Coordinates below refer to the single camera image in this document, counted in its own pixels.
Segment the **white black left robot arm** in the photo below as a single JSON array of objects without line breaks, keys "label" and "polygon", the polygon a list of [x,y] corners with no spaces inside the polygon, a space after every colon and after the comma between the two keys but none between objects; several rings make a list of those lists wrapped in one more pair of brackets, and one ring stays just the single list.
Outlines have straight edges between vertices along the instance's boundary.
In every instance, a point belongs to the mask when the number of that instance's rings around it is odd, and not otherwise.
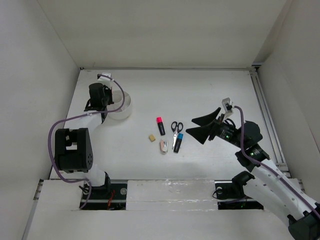
[{"label": "white black left robot arm", "polygon": [[111,194],[108,174],[94,163],[90,135],[107,117],[107,106],[113,103],[109,85],[89,85],[89,100],[85,116],[76,121],[76,129],[60,128],[55,131],[54,161],[58,172],[79,173],[79,177],[90,181],[95,194],[107,198]]}]

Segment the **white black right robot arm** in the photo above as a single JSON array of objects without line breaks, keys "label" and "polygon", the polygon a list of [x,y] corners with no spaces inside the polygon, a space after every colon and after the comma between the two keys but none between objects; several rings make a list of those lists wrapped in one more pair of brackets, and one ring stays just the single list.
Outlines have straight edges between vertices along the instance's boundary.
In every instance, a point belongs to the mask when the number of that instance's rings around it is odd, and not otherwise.
[{"label": "white black right robot arm", "polygon": [[193,118],[196,127],[186,133],[204,144],[219,137],[239,147],[238,162],[244,171],[232,178],[226,191],[229,198],[249,197],[277,216],[295,240],[318,240],[320,238],[320,204],[293,184],[259,146],[263,138],[259,126],[246,121],[240,112],[241,126],[236,128],[225,122],[220,108],[214,112]]}]

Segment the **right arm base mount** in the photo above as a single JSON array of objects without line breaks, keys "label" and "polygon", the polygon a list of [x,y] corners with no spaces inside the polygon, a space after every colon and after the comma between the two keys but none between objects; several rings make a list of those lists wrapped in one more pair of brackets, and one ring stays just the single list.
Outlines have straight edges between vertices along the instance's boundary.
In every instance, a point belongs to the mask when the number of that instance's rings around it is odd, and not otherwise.
[{"label": "right arm base mount", "polygon": [[212,197],[217,200],[218,210],[264,210],[258,201],[245,195],[244,186],[255,177],[243,171],[231,180],[215,180]]}]

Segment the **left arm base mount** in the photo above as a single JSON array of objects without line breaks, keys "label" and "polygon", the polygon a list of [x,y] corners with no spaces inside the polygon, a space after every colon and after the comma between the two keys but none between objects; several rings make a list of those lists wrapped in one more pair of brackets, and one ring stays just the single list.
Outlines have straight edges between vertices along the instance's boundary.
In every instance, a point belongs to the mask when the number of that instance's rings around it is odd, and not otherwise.
[{"label": "left arm base mount", "polygon": [[128,182],[111,181],[110,191],[102,187],[93,187],[89,199],[82,210],[122,211],[126,210]]}]

